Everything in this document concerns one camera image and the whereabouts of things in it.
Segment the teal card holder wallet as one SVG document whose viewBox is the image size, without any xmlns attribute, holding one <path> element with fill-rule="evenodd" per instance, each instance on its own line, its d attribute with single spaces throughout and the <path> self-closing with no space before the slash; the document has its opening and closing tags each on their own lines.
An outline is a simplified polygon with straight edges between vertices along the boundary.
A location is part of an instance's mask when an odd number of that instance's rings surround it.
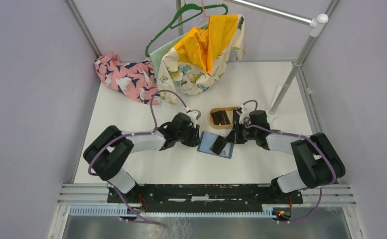
<svg viewBox="0 0 387 239">
<path fill-rule="evenodd" d="M 233 155 L 234 144 L 225 142 L 225 138 L 210 132 L 202 132 L 200 144 L 197 151 L 212 156 L 231 159 Z"/>
</svg>

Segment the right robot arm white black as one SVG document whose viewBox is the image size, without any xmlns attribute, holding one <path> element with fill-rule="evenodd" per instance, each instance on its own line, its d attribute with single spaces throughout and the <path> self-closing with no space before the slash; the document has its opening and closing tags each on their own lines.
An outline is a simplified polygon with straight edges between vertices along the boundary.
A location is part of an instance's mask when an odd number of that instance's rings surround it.
<svg viewBox="0 0 387 239">
<path fill-rule="evenodd" d="M 293 156 L 297 169 L 271 181 L 269 195 L 276 203 L 283 203 L 293 191 L 330 185 L 346 174 L 342 160 L 324 133 L 305 136 L 272 130 L 265 111 L 248 113 L 242 108 L 234 110 L 232 125 L 226 142 L 244 144 L 252 140 L 264 150 Z"/>
</svg>

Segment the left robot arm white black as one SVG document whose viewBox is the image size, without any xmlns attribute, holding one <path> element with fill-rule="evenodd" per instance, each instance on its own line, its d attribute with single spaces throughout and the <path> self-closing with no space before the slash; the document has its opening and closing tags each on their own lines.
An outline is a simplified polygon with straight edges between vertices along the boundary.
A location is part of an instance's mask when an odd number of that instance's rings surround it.
<svg viewBox="0 0 387 239">
<path fill-rule="evenodd" d="M 119 196 L 127 203 L 138 198 L 136 181 L 123 169 L 128 156 L 142 151 L 162 151 L 181 143 L 187 147 L 200 144 L 197 110 L 178 113 L 172 121 L 153 131 L 121 131 L 115 125 L 107 127 L 84 151 L 89 164 L 88 173 L 98 176 L 119 189 Z"/>
</svg>

